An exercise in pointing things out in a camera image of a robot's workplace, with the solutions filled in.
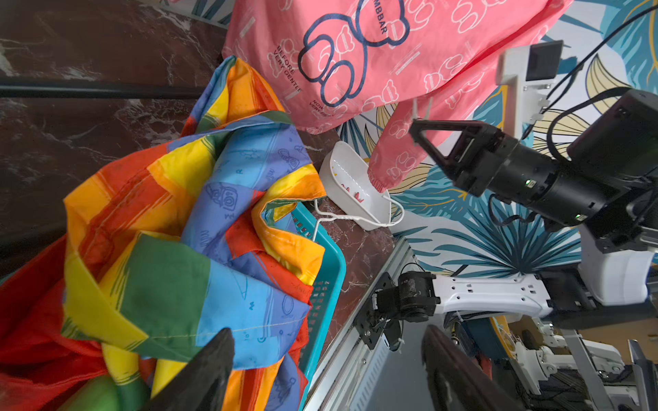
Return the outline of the pink hooded jacket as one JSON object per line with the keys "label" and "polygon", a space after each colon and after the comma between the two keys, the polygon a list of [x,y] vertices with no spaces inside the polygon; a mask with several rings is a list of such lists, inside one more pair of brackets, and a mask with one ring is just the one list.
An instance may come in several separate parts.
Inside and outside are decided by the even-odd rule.
{"label": "pink hooded jacket", "polygon": [[412,100],[464,120],[496,89],[500,55],[536,44],[567,1],[238,1],[225,58],[254,68],[296,126],[314,135],[392,104],[368,177],[394,188],[425,159]]}

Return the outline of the white wire hanger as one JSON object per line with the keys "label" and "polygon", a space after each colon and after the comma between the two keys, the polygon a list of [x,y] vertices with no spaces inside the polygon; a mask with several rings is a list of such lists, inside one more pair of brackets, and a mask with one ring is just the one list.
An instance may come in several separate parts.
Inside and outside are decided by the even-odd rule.
{"label": "white wire hanger", "polygon": [[393,205],[395,205],[400,211],[399,218],[398,219],[390,219],[390,221],[388,223],[377,222],[377,221],[374,221],[373,219],[369,219],[368,217],[355,216],[355,215],[349,215],[349,214],[339,215],[339,214],[335,214],[333,212],[322,212],[320,210],[320,207],[319,207],[319,201],[317,199],[313,200],[314,210],[315,210],[316,213],[318,213],[320,215],[320,218],[316,220],[314,230],[313,230],[313,234],[312,234],[312,241],[316,240],[319,229],[320,229],[320,226],[321,226],[322,223],[325,223],[325,222],[333,222],[333,221],[337,221],[337,220],[353,221],[353,222],[356,222],[356,223],[365,223],[365,224],[373,225],[375,227],[375,229],[390,228],[390,227],[394,227],[394,226],[400,224],[403,221],[404,216],[405,216],[404,207],[397,200],[394,200],[391,197],[386,197],[386,200],[388,200]]}

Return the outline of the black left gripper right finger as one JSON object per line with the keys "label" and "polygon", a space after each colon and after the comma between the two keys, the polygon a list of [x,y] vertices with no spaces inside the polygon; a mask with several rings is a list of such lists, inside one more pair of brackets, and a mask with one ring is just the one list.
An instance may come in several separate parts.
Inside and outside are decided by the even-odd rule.
{"label": "black left gripper right finger", "polygon": [[450,409],[451,398],[466,410],[522,410],[483,370],[435,325],[423,334],[422,362],[436,410]]}

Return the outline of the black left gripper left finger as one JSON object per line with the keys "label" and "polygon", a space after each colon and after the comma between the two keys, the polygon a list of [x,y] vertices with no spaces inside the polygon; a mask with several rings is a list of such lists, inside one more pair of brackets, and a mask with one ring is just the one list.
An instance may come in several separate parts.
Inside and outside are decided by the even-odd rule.
{"label": "black left gripper left finger", "polygon": [[234,338],[224,328],[143,409],[221,410],[234,355]]}

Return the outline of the red rainbow kids jacket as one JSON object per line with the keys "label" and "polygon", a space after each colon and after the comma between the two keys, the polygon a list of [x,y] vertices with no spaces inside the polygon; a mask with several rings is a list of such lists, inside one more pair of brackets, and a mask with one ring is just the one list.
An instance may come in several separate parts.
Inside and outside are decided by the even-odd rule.
{"label": "red rainbow kids jacket", "polygon": [[139,410],[139,361],[108,368],[100,344],[61,334],[65,251],[61,238],[1,286],[1,408]]}

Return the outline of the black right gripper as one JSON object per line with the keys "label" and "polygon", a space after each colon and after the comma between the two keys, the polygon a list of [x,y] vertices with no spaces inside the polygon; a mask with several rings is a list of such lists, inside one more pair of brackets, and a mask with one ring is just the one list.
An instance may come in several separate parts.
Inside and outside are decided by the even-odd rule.
{"label": "black right gripper", "polygon": [[[460,132],[448,154],[426,133]],[[479,121],[416,119],[409,133],[454,185],[476,197],[490,192],[535,212],[558,229],[573,227],[594,217],[617,190],[582,176],[518,140]]]}

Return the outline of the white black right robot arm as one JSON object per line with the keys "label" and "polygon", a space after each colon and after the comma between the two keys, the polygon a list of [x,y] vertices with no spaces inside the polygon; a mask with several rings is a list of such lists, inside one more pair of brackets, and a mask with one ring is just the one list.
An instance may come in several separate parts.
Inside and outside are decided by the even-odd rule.
{"label": "white black right robot arm", "polygon": [[414,121],[412,139],[458,188],[526,207],[528,220],[540,217],[550,231],[577,228],[581,260],[481,280],[405,272],[375,292],[368,325],[465,312],[586,329],[654,315],[647,277],[657,251],[657,97],[617,87],[596,96],[607,99],[613,105],[565,152],[536,152],[483,122]]}

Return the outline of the rainbow striped jacket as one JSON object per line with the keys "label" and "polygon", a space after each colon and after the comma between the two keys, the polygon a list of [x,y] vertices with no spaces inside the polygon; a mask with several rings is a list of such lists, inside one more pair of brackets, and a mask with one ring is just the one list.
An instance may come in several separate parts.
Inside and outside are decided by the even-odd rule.
{"label": "rainbow striped jacket", "polygon": [[226,58],[180,139],[65,198],[63,335],[100,343],[121,409],[137,410],[229,329],[223,409],[298,409],[325,250],[292,213],[325,193],[271,87]]}

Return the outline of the grey clothespin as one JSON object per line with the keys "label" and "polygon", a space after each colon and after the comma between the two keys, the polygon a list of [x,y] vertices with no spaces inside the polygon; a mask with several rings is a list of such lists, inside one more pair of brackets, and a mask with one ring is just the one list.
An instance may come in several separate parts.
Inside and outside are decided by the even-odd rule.
{"label": "grey clothespin", "polygon": [[433,97],[414,98],[412,100],[411,119],[413,121],[429,120],[432,115],[433,105]]}

